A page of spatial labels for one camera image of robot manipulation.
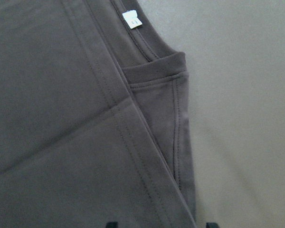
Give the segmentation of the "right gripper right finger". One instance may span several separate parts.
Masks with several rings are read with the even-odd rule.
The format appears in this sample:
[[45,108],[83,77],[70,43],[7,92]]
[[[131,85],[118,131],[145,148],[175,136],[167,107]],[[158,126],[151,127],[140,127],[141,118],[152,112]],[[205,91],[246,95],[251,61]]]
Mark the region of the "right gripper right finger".
[[216,222],[207,222],[206,228],[219,228],[219,225]]

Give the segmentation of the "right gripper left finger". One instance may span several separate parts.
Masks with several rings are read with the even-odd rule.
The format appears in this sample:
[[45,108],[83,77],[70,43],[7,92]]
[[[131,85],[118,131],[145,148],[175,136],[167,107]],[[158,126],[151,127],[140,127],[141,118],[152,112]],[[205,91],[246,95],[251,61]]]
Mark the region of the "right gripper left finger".
[[105,228],[118,228],[118,222],[117,221],[107,222]]

